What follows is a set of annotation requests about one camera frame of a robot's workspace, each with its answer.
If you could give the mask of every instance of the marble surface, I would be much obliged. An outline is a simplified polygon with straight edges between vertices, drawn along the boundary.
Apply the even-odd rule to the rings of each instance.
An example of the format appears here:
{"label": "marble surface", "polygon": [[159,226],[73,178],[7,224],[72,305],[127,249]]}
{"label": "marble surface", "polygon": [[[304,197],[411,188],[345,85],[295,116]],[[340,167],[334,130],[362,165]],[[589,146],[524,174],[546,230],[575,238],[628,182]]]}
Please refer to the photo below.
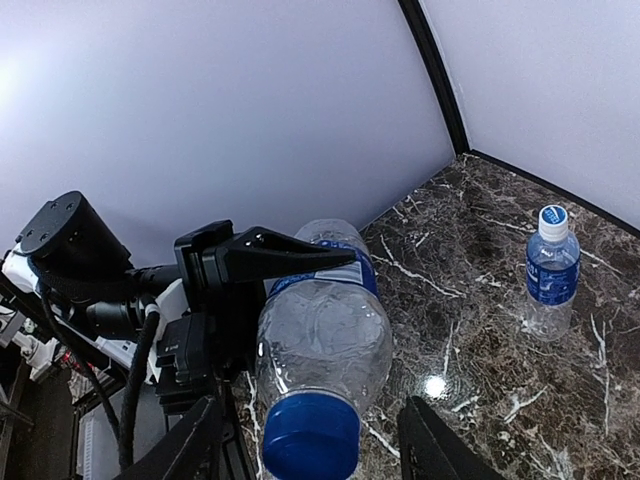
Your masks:
{"label": "marble surface", "polygon": [[[547,204],[582,247],[569,333],[526,332],[524,249]],[[363,232],[394,332],[353,478],[400,478],[396,416],[419,395],[507,479],[640,478],[640,240],[530,181],[459,158]],[[257,478],[265,417],[235,386]]]}

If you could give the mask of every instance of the cable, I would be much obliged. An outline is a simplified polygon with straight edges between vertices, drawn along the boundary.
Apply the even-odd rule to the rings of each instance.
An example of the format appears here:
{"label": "cable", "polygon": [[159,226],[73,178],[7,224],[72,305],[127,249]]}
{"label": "cable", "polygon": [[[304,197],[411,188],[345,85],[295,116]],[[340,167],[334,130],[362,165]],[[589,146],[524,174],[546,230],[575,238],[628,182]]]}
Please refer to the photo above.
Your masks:
{"label": "cable", "polygon": [[49,327],[51,328],[51,330],[53,330],[53,333],[55,333],[58,339],[62,343],[64,343],[65,346],[69,349],[69,351],[74,355],[74,357],[78,362],[78,365],[80,365],[80,370],[82,370],[82,374],[89,379],[89,382],[91,382],[93,389],[98,394],[98,397],[102,402],[105,414],[107,415],[107,420],[109,421],[109,425],[113,430],[113,434],[116,437],[116,441],[118,441],[120,436],[120,431],[119,431],[120,424],[118,422],[118,417],[116,416],[116,412],[113,409],[111,402],[109,401],[109,397],[107,396],[107,393],[104,391],[104,388],[102,388],[102,385],[100,385],[100,382],[98,381],[98,377],[96,377],[95,372],[89,366],[87,361],[84,358],[82,358],[80,355],[78,355],[77,352],[73,351],[73,348],[71,347],[71,342],[69,342],[69,338],[67,337],[67,334],[63,333],[62,328],[58,324],[55,314],[51,309],[51,303],[49,300],[49,293],[51,292],[51,289],[48,286],[43,285],[42,283],[39,284],[39,287],[40,287],[40,300],[42,302],[44,315],[47,321],[49,322]]}
{"label": "cable", "polygon": [[120,470],[123,472],[133,465],[133,434],[136,423],[136,410],[142,383],[147,375],[147,359],[160,323],[158,305],[155,304],[152,297],[146,297],[142,299],[145,306],[145,320],[138,336],[138,346],[131,361],[127,384],[124,387],[122,410],[120,411],[118,460],[120,462]]}

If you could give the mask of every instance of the bottle label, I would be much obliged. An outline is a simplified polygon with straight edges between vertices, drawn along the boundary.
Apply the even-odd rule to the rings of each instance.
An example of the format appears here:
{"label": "bottle label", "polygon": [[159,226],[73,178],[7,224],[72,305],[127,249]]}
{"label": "bottle label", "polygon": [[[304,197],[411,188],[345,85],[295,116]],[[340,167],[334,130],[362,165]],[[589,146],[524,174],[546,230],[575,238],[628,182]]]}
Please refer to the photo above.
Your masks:
{"label": "bottle label", "polygon": [[321,270],[319,272],[301,273],[299,275],[291,275],[278,280],[271,288],[269,298],[282,292],[285,288],[294,283],[302,282],[315,278],[317,280],[329,280],[332,282],[353,283],[366,288],[376,297],[378,296],[378,287],[376,285],[376,275],[373,270],[371,259],[359,248],[353,247],[348,243],[333,242],[331,240],[322,240],[317,243],[321,247],[346,248],[356,252],[356,261],[348,265],[331,270]]}
{"label": "bottle label", "polygon": [[549,270],[536,264],[527,253],[527,289],[543,305],[561,305],[571,300],[579,277],[580,257],[569,268]]}

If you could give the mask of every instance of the white wall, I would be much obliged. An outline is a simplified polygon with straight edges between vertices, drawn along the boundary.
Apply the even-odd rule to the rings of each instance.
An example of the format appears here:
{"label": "white wall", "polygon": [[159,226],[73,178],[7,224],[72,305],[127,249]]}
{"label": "white wall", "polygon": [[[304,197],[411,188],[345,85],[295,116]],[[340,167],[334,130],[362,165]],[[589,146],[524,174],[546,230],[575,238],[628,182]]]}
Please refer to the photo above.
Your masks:
{"label": "white wall", "polygon": [[640,2],[421,2],[472,147],[640,228]]}
{"label": "white wall", "polygon": [[453,159],[396,2],[0,3],[0,250],[83,191],[138,265],[231,218],[358,226]]}

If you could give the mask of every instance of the clear plastic bottle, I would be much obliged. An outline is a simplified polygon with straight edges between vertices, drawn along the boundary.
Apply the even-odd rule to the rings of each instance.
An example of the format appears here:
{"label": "clear plastic bottle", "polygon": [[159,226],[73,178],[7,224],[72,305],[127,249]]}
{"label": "clear plastic bottle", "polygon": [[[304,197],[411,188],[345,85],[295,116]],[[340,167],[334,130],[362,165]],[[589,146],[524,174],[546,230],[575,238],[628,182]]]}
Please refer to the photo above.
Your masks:
{"label": "clear plastic bottle", "polygon": [[527,245],[526,322],[529,332],[544,341],[559,339],[571,324],[580,276],[580,244],[568,222],[564,208],[544,207],[538,231]]}
{"label": "clear plastic bottle", "polygon": [[277,282],[260,316],[258,391],[269,408],[263,460],[279,479],[342,480],[358,464],[360,414],[391,367],[389,320],[369,252],[343,220],[317,220],[296,238],[356,251],[340,268]]}

